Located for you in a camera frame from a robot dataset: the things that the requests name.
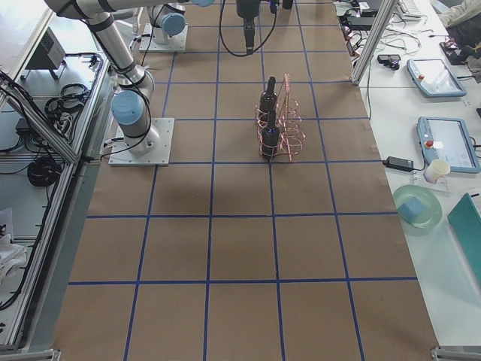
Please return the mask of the far basket wine bottle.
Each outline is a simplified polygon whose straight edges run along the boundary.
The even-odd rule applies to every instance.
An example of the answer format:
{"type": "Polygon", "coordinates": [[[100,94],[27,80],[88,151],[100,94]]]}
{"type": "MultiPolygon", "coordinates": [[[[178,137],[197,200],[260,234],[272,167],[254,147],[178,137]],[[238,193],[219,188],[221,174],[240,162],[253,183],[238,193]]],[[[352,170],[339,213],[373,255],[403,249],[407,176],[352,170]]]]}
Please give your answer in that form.
{"type": "Polygon", "coordinates": [[[274,91],[276,78],[271,76],[268,79],[267,89],[261,94],[259,100],[259,110],[263,113],[274,111],[277,106],[277,94],[274,91]]]}

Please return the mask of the basket wine bottle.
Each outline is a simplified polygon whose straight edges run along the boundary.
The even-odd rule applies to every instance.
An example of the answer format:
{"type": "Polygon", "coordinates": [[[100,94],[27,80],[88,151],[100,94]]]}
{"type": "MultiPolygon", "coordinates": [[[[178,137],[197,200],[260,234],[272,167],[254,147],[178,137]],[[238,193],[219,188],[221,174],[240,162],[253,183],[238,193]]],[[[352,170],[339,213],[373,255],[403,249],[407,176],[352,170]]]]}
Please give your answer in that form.
{"type": "Polygon", "coordinates": [[[259,110],[263,113],[274,111],[277,106],[277,94],[274,91],[276,78],[271,76],[268,79],[267,89],[261,94],[259,100],[259,110]]]}
{"type": "Polygon", "coordinates": [[[262,129],[262,156],[266,159],[272,159],[277,151],[280,130],[276,124],[276,112],[269,111],[267,123],[262,129]]]}

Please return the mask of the near basket wine bottle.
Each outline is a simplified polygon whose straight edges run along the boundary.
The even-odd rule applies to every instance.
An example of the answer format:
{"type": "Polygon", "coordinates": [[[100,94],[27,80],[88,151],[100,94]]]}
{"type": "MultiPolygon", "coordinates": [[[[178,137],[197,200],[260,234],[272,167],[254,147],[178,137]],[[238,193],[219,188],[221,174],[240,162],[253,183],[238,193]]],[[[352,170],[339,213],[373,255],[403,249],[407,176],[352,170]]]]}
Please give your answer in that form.
{"type": "Polygon", "coordinates": [[[276,112],[269,111],[267,123],[262,129],[262,156],[266,159],[272,159],[277,151],[280,130],[276,124],[276,112]]]}

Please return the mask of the far blue teach pendant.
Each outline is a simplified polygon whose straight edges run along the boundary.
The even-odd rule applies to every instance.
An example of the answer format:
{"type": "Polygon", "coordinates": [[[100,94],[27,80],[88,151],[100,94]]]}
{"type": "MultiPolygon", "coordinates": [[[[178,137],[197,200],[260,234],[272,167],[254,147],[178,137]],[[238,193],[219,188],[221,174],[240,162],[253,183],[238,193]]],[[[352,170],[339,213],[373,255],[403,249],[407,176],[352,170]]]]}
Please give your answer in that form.
{"type": "Polygon", "coordinates": [[[409,59],[407,71],[427,97],[463,97],[466,89],[442,59],[409,59]]]}

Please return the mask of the blue teach pendant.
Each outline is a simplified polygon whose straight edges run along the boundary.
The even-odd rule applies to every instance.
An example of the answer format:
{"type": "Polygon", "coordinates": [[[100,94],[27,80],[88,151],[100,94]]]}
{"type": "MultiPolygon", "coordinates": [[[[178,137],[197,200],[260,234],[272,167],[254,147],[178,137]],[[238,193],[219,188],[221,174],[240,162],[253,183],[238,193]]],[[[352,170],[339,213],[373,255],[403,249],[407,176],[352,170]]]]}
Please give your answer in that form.
{"type": "Polygon", "coordinates": [[[463,119],[420,117],[416,130],[427,163],[442,159],[453,172],[480,173],[480,164],[463,119]]]}
{"type": "Polygon", "coordinates": [[[407,71],[427,97],[463,97],[466,89],[442,59],[409,59],[407,71]]]}

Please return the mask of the grey control box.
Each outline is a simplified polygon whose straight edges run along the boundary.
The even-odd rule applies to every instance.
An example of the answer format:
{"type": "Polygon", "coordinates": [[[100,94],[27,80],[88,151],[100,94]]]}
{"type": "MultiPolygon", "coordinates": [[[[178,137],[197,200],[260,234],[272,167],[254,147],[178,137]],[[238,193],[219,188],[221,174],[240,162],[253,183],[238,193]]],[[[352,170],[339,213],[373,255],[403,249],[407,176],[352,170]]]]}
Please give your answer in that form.
{"type": "Polygon", "coordinates": [[[20,78],[25,80],[33,70],[48,70],[52,78],[58,80],[56,70],[65,63],[65,57],[65,49],[48,27],[20,78]]]}

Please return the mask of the black power adapter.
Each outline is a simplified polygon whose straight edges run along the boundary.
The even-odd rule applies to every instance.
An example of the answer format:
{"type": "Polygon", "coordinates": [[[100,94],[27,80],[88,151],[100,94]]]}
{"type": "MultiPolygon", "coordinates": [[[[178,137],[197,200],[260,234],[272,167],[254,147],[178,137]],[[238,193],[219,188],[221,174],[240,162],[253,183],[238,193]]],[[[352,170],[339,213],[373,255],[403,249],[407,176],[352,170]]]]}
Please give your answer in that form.
{"type": "Polygon", "coordinates": [[[413,161],[409,159],[388,156],[383,160],[383,165],[394,170],[412,172],[414,170],[413,161]]]}

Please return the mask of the near blue teach pendant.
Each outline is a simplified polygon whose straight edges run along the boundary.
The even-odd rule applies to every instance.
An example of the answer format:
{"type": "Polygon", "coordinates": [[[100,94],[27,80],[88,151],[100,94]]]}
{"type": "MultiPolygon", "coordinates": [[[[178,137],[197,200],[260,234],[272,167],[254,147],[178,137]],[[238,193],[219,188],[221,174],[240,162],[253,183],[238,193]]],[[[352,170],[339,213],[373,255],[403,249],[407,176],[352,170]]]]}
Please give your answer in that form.
{"type": "Polygon", "coordinates": [[[416,130],[427,163],[442,159],[453,172],[480,173],[480,164],[463,119],[420,117],[416,130]]]}

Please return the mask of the brown paper mat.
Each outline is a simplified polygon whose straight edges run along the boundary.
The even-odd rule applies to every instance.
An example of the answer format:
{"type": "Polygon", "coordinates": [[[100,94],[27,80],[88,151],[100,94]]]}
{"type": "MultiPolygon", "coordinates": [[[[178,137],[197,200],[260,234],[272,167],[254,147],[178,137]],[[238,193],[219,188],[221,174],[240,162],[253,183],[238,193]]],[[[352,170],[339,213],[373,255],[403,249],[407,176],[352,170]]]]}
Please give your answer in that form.
{"type": "Polygon", "coordinates": [[[143,58],[166,167],[98,166],[53,346],[64,360],[428,360],[437,341],[330,1],[188,7],[186,51],[143,58]],[[259,155],[291,80],[305,134],[259,155]]]}

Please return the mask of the white paper cup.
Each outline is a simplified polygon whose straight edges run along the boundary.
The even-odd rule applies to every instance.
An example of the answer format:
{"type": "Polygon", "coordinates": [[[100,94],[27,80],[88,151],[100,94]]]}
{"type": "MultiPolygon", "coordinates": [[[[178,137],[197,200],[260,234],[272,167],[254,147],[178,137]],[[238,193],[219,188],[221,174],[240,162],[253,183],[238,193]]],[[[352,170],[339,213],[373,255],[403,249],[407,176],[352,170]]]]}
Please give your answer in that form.
{"type": "Polygon", "coordinates": [[[451,167],[448,162],[443,159],[433,159],[424,171],[423,177],[428,183],[435,184],[439,179],[445,177],[450,172],[451,167]]]}

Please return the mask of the blue foam cube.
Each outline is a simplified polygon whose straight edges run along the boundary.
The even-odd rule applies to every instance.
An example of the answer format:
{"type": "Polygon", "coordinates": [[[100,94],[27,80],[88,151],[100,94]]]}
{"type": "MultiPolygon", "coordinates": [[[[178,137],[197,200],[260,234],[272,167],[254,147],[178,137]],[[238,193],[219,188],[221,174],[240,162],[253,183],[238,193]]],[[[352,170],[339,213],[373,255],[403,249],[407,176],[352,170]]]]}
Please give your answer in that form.
{"type": "Polygon", "coordinates": [[[401,205],[397,208],[398,214],[401,218],[409,223],[412,223],[426,210],[427,207],[415,196],[410,196],[404,199],[401,205]]]}

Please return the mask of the green glass plate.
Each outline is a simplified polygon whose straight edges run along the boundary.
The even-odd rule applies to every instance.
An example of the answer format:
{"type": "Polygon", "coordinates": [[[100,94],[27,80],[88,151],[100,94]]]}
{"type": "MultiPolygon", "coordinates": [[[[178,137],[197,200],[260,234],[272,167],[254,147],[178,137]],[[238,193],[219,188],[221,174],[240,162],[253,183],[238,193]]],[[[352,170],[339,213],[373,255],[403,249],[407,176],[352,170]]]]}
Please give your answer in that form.
{"type": "Polygon", "coordinates": [[[393,193],[393,199],[399,217],[416,228],[432,229],[443,216],[438,199],[424,187],[403,185],[393,193]]]}

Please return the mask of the teal box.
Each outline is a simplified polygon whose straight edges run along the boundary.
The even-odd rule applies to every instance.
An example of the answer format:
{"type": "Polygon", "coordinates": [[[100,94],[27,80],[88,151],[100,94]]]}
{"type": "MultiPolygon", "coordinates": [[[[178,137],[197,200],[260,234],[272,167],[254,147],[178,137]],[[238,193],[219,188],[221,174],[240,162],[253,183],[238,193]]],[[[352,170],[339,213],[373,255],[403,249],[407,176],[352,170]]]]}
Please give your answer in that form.
{"type": "Polygon", "coordinates": [[[471,273],[480,285],[480,193],[465,193],[447,218],[471,273]]]}

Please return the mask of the aluminium frame post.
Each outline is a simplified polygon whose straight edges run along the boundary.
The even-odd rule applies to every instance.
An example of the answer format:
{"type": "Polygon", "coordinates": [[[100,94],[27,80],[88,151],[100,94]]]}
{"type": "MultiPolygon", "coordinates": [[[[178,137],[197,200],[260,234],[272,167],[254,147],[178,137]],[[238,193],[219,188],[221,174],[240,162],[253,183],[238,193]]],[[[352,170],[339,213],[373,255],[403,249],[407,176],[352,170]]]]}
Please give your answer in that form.
{"type": "Polygon", "coordinates": [[[368,39],[365,42],[362,53],[357,59],[357,63],[351,75],[351,82],[354,86],[358,86],[361,79],[371,63],[374,51],[392,17],[395,10],[397,0],[384,0],[381,3],[379,12],[375,17],[374,23],[369,32],[368,39]]]}

